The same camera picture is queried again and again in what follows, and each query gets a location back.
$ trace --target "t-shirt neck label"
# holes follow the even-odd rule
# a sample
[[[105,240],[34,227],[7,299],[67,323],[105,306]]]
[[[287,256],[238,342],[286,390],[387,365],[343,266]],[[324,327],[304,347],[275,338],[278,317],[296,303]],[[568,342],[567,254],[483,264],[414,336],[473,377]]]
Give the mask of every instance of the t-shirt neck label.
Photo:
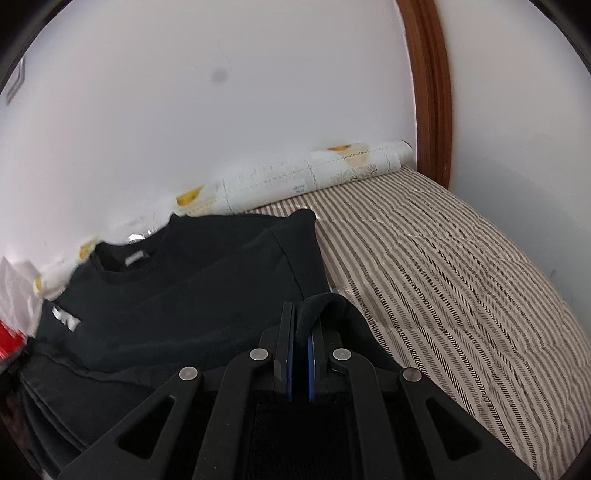
[[[149,255],[144,252],[143,250],[138,250],[136,253],[128,256],[125,259],[125,266],[129,267],[131,264],[137,262],[138,260],[142,260],[143,258],[148,258]]]

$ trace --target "red object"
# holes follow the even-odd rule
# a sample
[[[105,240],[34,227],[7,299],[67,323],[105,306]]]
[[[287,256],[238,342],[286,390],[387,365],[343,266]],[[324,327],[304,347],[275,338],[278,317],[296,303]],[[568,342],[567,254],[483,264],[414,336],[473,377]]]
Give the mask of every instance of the red object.
[[[13,332],[0,320],[0,359],[9,357],[13,351],[18,349],[25,341],[21,332]]]

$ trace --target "wallpaper roll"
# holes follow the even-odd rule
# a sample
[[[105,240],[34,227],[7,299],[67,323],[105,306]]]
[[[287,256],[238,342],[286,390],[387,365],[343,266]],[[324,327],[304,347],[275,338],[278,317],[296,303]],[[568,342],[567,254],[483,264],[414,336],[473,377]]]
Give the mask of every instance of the wallpaper roll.
[[[46,297],[59,295],[74,269],[88,259],[99,241],[121,245],[147,238],[166,225],[173,212],[190,216],[242,213],[307,192],[392,173],[412,161],[413,150],[405,142],[360,143],[236,173],[176,197],[175,204],[165,199],[140,218],[98,232],[80,247],[77,255],[60,258],[43,268],[35,279],[35,289]]]
[[[411,147],[402,141],[319,150],[300,160],[253,168],[187,192],[177,198],[177,213],[241,213],[349,181],[392,173],[412,157]]]

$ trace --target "metal pin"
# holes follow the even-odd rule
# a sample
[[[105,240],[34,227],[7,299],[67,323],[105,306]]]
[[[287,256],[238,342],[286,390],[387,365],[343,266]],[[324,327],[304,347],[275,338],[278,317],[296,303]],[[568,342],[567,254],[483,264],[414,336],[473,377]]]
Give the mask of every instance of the metal pin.
[[[251,351],[251,358],[253,360],[264,360],[269,356],[269,352],[267,352],[264,348],[255,348]]]
[[[333,352],[333,357],[337,360],[345,361],[351,358],[351,352],[346,348],[337,348]]]
[[[402,371],[402,376],[404,377],[404,379],[407,382],[418,382],[419,380],[422,379],[423,374],[420,372],[420,370],[417,370],[416,368],[405,368]]]
[[[185,367],[178,373],[181,380],[194,380],[197,378],[197,369],[195,367]]]

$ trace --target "bed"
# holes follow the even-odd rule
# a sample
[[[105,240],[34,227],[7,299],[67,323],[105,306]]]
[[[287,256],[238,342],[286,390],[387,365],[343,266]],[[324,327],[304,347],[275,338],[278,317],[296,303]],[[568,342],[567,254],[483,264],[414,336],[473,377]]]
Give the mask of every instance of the bed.
[[[543,479],[591,433],[591,349],[550,281],[493,225],[414,170],[255,212],[317,215],[333,291]]]

